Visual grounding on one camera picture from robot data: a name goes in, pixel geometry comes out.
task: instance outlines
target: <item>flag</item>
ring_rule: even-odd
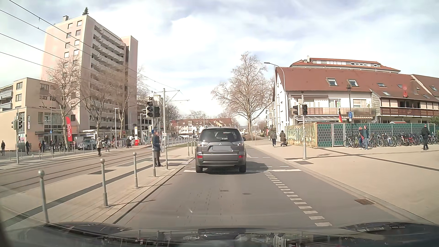
[[[342,113],[340,112],[340,108],[338,109],[338,122],[343,123]]]

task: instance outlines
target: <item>wooden balcony railing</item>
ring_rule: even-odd
[[[404,107],[381,107],[381,115],[439,116],[439,110]]]

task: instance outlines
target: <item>car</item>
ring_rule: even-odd
[[[195,171],[205,167],[235,167],[247,171],[247,152],[244,139],[233,127],[208,127],[198,138],[195,151]]]

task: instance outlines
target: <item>cloud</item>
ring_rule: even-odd
[[[280,66],[311,57],[361,59],[402,70],[439,76],[437,1],[305,1],[305,0],[149,0],[19,1],[51,23],[75,17],[88,6],[90,16],[118,36],[139,40],[138,65],[144,74],[181,90],[179,108],[221,112],[210,91],[226,81],[250,51],[261,61]],[[45,29],[38,18],[3,1],[11,11]],[[44,33],[0,13],[0,33],[42,48]],[[8,51],[40,62],[40,52],[0,37]],[[36,65],[0,55],[0,83],[39,77]],[[268,67],[267,78],[273,74]],[[155,91],[163,85],[145,81]]]

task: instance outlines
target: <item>paved road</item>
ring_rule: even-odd
[[[247,147],[247,172],[189,164],[118,224],[135,228],[272,227],[305,229],[398,218],[376,205]]]

